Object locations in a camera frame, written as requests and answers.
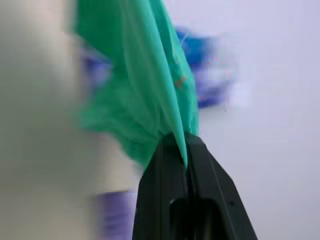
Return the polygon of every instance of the blue object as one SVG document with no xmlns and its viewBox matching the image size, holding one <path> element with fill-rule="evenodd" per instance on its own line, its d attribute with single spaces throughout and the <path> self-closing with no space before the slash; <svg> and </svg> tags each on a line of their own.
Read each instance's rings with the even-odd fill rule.
<svg viewBox="0 0 320 240">
<path fill-rule="evenodd" d="M 128 240 L 132 238 L 135 207 L 132 192 L 106 192 L 95 197 L 98 239 Z"/>
<path fill-rule="evenodd" d="M 222 67 L 219 64 L 225 61 L 225 59 L 220 59 L 221 54 L 224 56 L 225 50 L 219 45 L 221 39 L 197 36 L 179 27 L 176 33 L 194 75 L 198 107 L 206 108 L 226 104 L 232 75 L 228 72 L 230 71 L 229 65 Z"/>
</svg>

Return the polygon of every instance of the blurred object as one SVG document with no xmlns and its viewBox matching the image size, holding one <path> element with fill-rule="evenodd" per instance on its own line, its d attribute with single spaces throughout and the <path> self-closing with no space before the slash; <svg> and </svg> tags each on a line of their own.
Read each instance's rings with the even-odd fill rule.
<svg viewBox="0 0 320 240">
<path fill-rule="evenodd" d="M 199 108 L 226 104 L 236 78 L 230 36 L 202 37 L 181 27 L 177 36 L 194 75 Z"/>
<path fill-rule="evenodd" d="M 98 149 L 75 127 L 73 40 L 45 2 L 0 1 L 0 239 L 92 240 Z"/>
<path fill-rule="evenodd" d="M 136 193 L 128 191 L 102 193 L 95 197 L 98 239 L 129 240 L 132 238 Z"/>
<path fill-rule="evenodd" d="M 196 88 L 162 1 L 77 3 L 77 35 L 112 63 L 111 77 L 94 82 L 100 85 L 83 111 L 82 126 L 111 134 L 145 168 L 162 137 L 173 132 L 187 165 L 184 131 L 198 134 Z"/>
<path fill-rule="evenodd" d="M 82 57 L 88 77 L 86 85 L 89 92 L 94 95 L 97 88 L 101 87 L 108 79 L 110 79 L 112 63 L 110 59 L 107 59 L 88 44 L 84 44 Z"/>
</svg>

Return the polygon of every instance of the white wall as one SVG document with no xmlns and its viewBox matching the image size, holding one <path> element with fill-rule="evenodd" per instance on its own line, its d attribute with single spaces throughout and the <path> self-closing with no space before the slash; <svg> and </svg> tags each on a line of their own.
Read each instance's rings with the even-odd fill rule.
<svg viewBox="0 0 320 240">
<path fill-rule="evenodd" d="M 320 239 L 320 2 L 165 0 L 173 21 L 234 33 L 246 106 L 200 114 L 260 240 Z"/>
</svg>

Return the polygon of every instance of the beige surface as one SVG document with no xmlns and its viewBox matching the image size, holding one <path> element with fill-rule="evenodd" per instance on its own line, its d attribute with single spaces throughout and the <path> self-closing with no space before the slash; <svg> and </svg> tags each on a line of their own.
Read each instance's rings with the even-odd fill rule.
<svg viewBox="0 0 320 240">
<path fill-rule="evenodd" d="M 0 2 L 1 240 L 92 240 L 89 197 L 137 182 L 112 139 L 75 128 L 80 79 L 58 3 Z"/>
</svg>

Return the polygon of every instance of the green fabric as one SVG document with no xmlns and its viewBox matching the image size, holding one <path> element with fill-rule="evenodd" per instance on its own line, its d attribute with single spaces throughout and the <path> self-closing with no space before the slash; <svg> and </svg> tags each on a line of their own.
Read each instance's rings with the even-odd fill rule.
<svg viewBox="0 0 320 240">
<path fill-rule="evenodd" d="M 198 134 L 195 83 L 162 1 L 78 0 L 76 16 L 76 33 L 113 64 L 84 127 L 114 135 L 144 167 L 173 132 L 187 166 L 184 131 Z"/>
</svg>

